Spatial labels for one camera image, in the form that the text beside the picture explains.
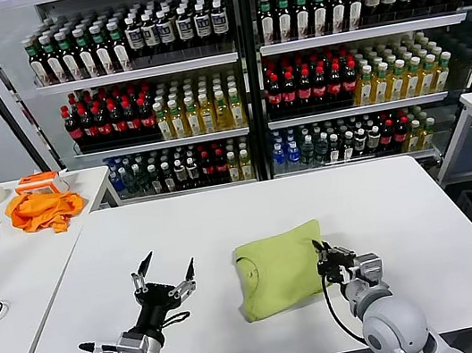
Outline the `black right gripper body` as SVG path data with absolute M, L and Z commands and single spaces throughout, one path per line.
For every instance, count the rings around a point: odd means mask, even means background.
M 352 268 L 355 267 L 357 254 L 353 251 L 352 257 L 330 260 L 330 272 L 327 274 L 327 280 L 333 284 L 348 283 L 353 277 Z

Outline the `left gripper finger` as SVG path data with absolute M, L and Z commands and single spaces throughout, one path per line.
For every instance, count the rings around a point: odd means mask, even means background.
M 153 256 L 153 251 L 150 251 L 145 259 L 141 261 L 139 264 L 138 271 L 136 273 L 131 273 L 131 279 L 134 285 L 134 294 L 139 295 L 143 293 L 147 293 L 149 290 L 152 290 L 156 284 L 146 282 L 145 277 L 147 276 L 147 272 L 149 269 L 149 265 Z
M 185 273 L 185 279 L 179 285 L 168 292 L 168 297 L 174 300 L 178 299 L 180 302 L 184 301 L 196 289 L 194 258 L 191 258 L 189 267 Z

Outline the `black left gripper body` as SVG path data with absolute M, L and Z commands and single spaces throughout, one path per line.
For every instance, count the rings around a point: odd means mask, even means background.
M 141 306 L 135 324 L 137 333 L 148 337 L 162 334 L 168 313 L 181 306 L 181 299 L 171 294 L 174 289 L 172 285 L 148 283 L 146 290 L 135 290 L 135 299 Z

